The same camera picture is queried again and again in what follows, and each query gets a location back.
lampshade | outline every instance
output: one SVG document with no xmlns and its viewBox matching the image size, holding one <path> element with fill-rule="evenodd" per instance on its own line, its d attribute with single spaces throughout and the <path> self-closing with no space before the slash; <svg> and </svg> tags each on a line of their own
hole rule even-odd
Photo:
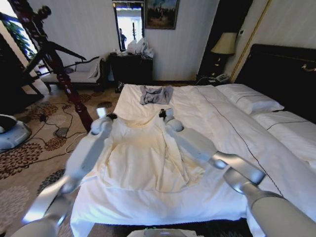
<svg viewBox="0 0 316 237">
<path fill-rule="evenodd" d="M 236 35 L 237 33 L 235 32 L 222 33 L 222 36 L 212 48 L 211 52 L 219 54 L 234 54 Z"/>
</svg>

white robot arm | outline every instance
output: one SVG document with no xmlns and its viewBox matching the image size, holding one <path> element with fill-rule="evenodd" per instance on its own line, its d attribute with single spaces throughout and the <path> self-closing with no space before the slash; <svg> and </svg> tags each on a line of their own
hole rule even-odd
<svg viewBox="0 0 316 237">
<path fill-rule="evenodd" d="M 218 151 L 213 142 L 191 128 L 185 128 L 173 117 L 173 110 L 163 110 L 167 132 L 194 157 L 218 169 L 229 166 L 225 181 L 247 197 L 251 213 L 269 237 L 313 237 L 316 223 L 283 197 L 262 191 L 258 185 L 265 173 L 237 155 Z M 92 170 L 109 137 L 116 115 L 92 123 L 91 131 L 77 145 L 66 164 L 64 176 L 45 188 L 37 197 L 23 221 L 26 224 L 12 237 L 56 237 L 71 202 L 65 194 L 73 192 L 82 178 Z"/>
<path fill-rule="evenodd" d="M 225 181 L 246 196 L 248 206 L 257 223 L 268 237 L 313 237 L 316 223 L 285 198 L 258 188 L 265 173 L 245 159 L 218 151 L 213 142 L 194 129 L 185 128 L 166 110 L 164 121 L 167 132 L 194 157 L 223 169 Z"/>
</svg>

wooden bed post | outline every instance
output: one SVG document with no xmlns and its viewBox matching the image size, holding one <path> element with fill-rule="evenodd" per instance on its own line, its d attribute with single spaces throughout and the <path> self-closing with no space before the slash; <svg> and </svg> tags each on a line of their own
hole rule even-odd
<svg viewBox="0 0 316 237">
<path fill-rule="evenodd" d="M 29 32 L 30 36 L 38 43 L 40 48 L 48 44 L 47 34 L 43 29 L 43 19 L 46 19 L 51 10 L 48 6 L 43 6 L 37 13 L 27 2 L 27 0 L 8 0 L 14 9 L 21 24 Z M 64 65 L 54 48 L 50 48 L 44 55 L 44 60 L 56 73 L 58 81 L 63 85 L 69 100 L 75 105 L 84 128 L 90 131 L 92 118 L 86 106 L 80 101 L 78 92 L 73 88 L 68 74 L 64 71 Z"/>
</svg>

dark headboard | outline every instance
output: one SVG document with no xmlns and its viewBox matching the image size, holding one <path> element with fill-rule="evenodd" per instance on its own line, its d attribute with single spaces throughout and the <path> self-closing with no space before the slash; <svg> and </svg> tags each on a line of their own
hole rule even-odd
<svg viewBox="0 0 316 237">
<path fill-rule="evenodd" d="M 316 49 L 254 44 L 235 83 L 316 123 Z"/>
</svg>

framed painting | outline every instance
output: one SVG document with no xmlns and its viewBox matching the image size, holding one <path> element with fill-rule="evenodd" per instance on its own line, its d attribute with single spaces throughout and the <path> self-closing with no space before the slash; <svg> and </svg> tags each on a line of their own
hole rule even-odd
<svg viewBox="0 0 316 237">
<path fill-rule="evenodd" d="M 146 0 L 145 28 L 174 30 L 180 0 Z"/>
</svg>

